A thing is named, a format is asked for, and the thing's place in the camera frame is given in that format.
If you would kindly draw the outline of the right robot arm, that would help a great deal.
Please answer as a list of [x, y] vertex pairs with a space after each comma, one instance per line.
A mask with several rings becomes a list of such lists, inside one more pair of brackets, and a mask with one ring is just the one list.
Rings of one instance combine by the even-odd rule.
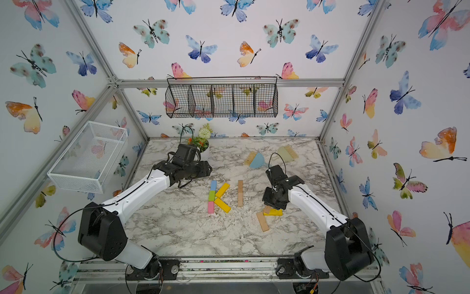
[[350, 219], [318, 198], [298, 176], [287, 176], [279, 165], [269, 167], [270, 186], [263, 202], [275, 209], [291, 203], [306, 214], [325, 237], [323, 246], [310, 246], [295, 253], [293, 268], [300, 277], [324, 278], [332, 273], [345, 281], [376, 262], [365, 224]]

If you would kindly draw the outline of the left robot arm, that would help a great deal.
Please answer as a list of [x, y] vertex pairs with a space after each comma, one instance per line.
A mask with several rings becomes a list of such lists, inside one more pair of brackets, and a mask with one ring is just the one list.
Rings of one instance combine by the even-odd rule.
[[161, 265], [157, 254], [129, 240], [124, 225], [144, 204], [181, 180], [206, 178], [212, 172], [207, 161], [176, 165], [155, 164], [151, 171], [117, 197], [91, 203], [82, 213], [78, 242], [104, 261], [118, 261], [155, 276]]

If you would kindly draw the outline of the green block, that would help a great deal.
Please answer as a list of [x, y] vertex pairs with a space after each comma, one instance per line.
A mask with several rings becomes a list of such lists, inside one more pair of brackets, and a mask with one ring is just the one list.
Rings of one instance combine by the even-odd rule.
[[216, 193], [215, 191], [209, 191], [209, 197], [208, 197], [209, 202], [215, 201], [215, 198], [216, 198], [215, 193]]

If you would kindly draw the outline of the wooden block bottom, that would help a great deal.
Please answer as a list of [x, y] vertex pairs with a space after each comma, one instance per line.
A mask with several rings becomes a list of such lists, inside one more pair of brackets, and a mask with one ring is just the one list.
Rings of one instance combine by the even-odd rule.
[[237, 206], [238, 207], [243, 207], [244, 205], [244, 196], [243, 196], [243, 193], [238, 193], [237, 195]]

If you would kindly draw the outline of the pink block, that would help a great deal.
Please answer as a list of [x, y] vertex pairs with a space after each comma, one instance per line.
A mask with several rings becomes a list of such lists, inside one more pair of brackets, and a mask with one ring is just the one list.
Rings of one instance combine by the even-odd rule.
[[208, 214], [214, 214], [215, 204], [213, 201], [208, 202]]

